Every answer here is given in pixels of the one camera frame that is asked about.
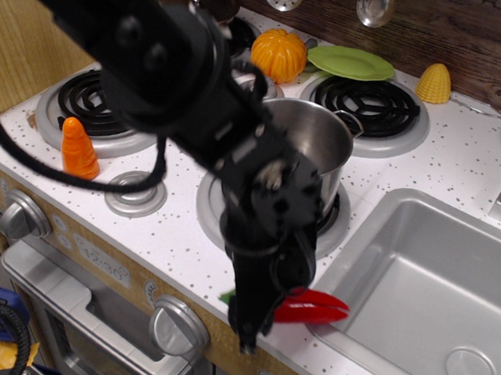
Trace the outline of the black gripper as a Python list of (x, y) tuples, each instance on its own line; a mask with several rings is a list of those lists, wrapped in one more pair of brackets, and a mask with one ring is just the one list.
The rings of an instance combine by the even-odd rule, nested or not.
[[(232, 246), (226, 244), (226, 253), (233, 263), (235, 288), (241, 284), (269, 286), (294, 294), (305, 290), (315, 277), (318, 232), (315, 228), (292, 231), (281, 243), (264, 246)], [(264, 320), (247, 317), (244, 308), (238, 312), (228, 306), (228, 323), (237, 335), (242, 354), (256, 353), (258, 335), (266, 335), (273, 328), (273, 314)]]

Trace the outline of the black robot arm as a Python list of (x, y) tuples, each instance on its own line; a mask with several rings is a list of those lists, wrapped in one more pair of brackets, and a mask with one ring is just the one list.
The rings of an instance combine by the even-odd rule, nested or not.
[(317, 168), (274, 126), (264, 89), (232, 77), (228, 44), (205, 13), (155, 0), (39, 0), (101, 65), (109, 109), (129, 128), (173, 141), (225, 190), (220, 231), (235, 271), (229, 323), (253, 353), (288, 294), (316, 270)]

